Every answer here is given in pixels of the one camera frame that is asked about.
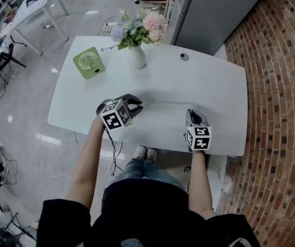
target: white desk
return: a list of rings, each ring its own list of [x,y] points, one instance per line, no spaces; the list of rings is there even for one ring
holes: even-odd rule
[[[69,15],[69,12],[66,10],[62,0],[58,0],[61,4],[61,7],[66,15]],[[29,42],[22,34],[21,32],[17,29],[17,27],[26,21],[28,18],[34,16],[41,10],[44,11],[44,13],[48,16],[50,21],[53,23],[55,26],[56,30],[60,33],[60,35],[63,37],[65,41],[69,39],[69,37],[65,34],[65,32],[61,29],[61,27],[57,24],[55,18],[50,12],[50,8],[47,6],[49,5],[50,0],[37,0],[37,1],[32,1],[29,2],[29,5],[26,5],[26,0],[24,0],[16,12],[16,16],[11,23],[11,28],[16,33],[24,42],[27,44],[29,47],[31,47],[37,54],[41,55],[42,52],[38,50],[31,42]]]
[[[87,134],[95,111],[104,99],[126,93],[145,107],[133,125],[110,132],[116,141],[175,151],[188,151],[183,134],[186,109],[202,112],[212,127],[208,154],[243,155],[247,131],[245,69],[218,58],[171,45],[146,45],[147,65],[127,67],[126,49],[106,50],[109,37],[76,37],[64,61],[50,105],[48,122]],[[85,80],[72,59],[96,47],[106,70]],[[180,60],[181,53],[190,56]]]

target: gray panel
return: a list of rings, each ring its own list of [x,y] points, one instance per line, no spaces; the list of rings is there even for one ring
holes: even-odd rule
[[[258,0],[191,0],[175,45],[213,55]]]

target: tiled floor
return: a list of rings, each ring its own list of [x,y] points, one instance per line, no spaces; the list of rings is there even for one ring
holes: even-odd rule
[[[75,36],[96,36],[103,22],[113,15],[120,15],[126,10],[138,12],[140,7],[133,0],[63,0],[70,15],[65,16],[57,0],[51,8],[57,21],[69,35],[65,42],[55,28],[43,28],[50,23],[43,15],[28,20],[22,32],[30,38],[37,48],[42,49],[40,57],[30,48],[16,45],[14,56],[27,65],[22,68],[14,63],[8,71],[9,85],[5,96],[0,101],[0,142],[8,159],[17,160],[17,183],[0,188],[0,200],[7,202],[12,211],[18,211],[25,225],[37,220],[42,202],[46,199],[63,198],[69,188],[69,177],[53,179],[38,193],[38,190],[53,176],[71,175],[80,152],[74,133],[51,126],[47,123],[49,106],[52,99],[63,61]],[[119,18],[108,20],[114,22]],[[84,142],[85,136],[77,134],[78,143]],[[134,153],[135,147],[124,144],[118,157],[119,166],[124,167]],[[111,164],[111,145],[103,141],[98,179],[108,172]],[[185,187],[190,174],[184,172],[190,166],[191,155],[171,151],[160,151],[160,164],[167,168]],[[213,158],[221,166],[221,178],[225,173],[224,157]],[[15,165],[9,163],[9,182],[14,182]],[[216,208],[222,183],[218,178],[218,167],[210,164],[208,170],[213,205]],[[97,183],[92,221],[98,217],[101,208],[103,189],[113,177],[108,174],[103,181]]]

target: flower bouquet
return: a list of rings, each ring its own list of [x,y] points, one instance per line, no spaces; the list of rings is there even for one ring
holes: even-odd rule
[[[145,54],[140,47],[142,42],[161,43],[166,27],[164,16],[155,9],[143,9],[135,17],[130,17],[125,12],[122,20],[111,31],[111,39],[116,44],[108,48],[101,48],[101,51],[115,47],[128,48],[131,52],[133,66],[140,69],[145,64]]]

